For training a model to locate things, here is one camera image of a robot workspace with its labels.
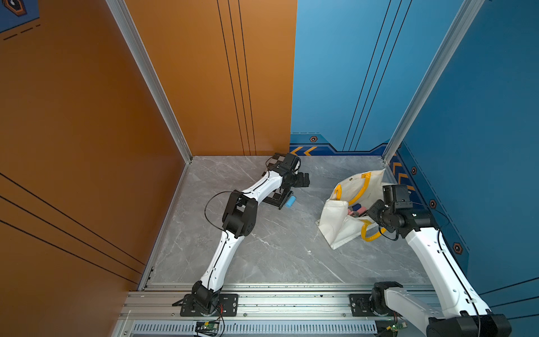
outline blue wall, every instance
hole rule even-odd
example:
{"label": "blue wall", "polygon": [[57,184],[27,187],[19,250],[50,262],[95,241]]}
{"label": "blue wall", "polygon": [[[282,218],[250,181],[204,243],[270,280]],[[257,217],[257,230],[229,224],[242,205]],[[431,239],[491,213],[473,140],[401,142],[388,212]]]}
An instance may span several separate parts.
{"label": "blue wall", "polygon": [[387,142],[461,4],[299,0],[292,133],[320,134],[338,151]]}
{"label": "blue wall", "polygon": [[[458,228],[479,293],[539,277],[539,3],[485,1],[404,143]],[[484,295],[507,317],[539,313],[539,280]],[[538,317],[512,320],[537,336]]]}
{"label": "blue wall", "polygon": [[39,18],[37,0],[25,0],[26,14],[17,16],[0,3],[0,33]]}

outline yellow chevron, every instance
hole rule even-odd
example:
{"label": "yellow chevron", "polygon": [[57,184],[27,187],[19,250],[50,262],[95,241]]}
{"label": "yellow chevron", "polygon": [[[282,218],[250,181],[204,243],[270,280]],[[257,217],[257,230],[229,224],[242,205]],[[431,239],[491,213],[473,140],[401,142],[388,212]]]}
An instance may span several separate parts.
{"label": "yellow chevron", "polygon": [[306,156],[310,156],[310,153],[312,150],[314,150],[315,148],[317,148],[316,146],[313,146],[311,147],[310,149],[308,149],[307,151],[305,151],[303,154],[305,154]]}
{"label": "yellow chevron", "polygon": [[303,146],[298,146],[298,147],[296,148],[296,150],[293,150],[293,151],[290,152],[290,153],[292,153],[293,155],[297,156],[297,155],[296,155],[296,151],[299,150],[299,149],[302,149],[302,148],[303,148]]}
{"label": "yellow chevron", "polygon": [[396,168],[395,166],[400,166],[400,167],[402,167],[402,164],[401,164],[401,163],[397,163],[397,162],[393,163],[393,175],[395,175],[395,168]]}
{"label": "yellow chevron", "polygon": [[401,178],[408,178],[408,176],[405,175],[404,173],[399,173],[399,185],[400,185],[400,179]]}

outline yellow bag handle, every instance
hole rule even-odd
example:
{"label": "yellow bag handle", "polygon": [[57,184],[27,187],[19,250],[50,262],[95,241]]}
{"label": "yellow bag handle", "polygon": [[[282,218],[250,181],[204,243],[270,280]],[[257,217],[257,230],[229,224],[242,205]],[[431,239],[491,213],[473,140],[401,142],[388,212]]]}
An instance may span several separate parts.
{"label": "yellow bag handle", "polygon": [[361,237],[363,238],[363,240],[367,241],[367,242],[371,242],[371,241],[374,241],[376,240],[377,238],[379,238],[380,236],[382,236],[383,233],[385,233],[385,228],[382,228],[382,230],[376,234],[374,234],[373,236],[369,236],[368,238],[366,238],[365,236],[367,236],[367,227],[369,225],[372,225],[372,222],[368,221],[368,220],[361,220],[363,221],[363,227],[361,227]]}
{"label": "yellow bag handle", "polygon": [[364,174],[361,175],[361,178],[365,178],[365,183],[363,184],[363,187],[358,192],[358,194],[352,200],[350,200],[348,202],[349,205],[353,205],[365,193],[365,191],[369,187],[370,174],[371,174],[371,172],[367,172],[367,173],[364,173]]}
{"label": "yellow bag handle", "polygon": [[341,184],[337,185],[337,187],[335,188],[335,190],[333,191],[333,193],[336,194],[336,200],[340,200],[340,199],[341,199],[341,195],[342,195],[342,186],[341,186]]}

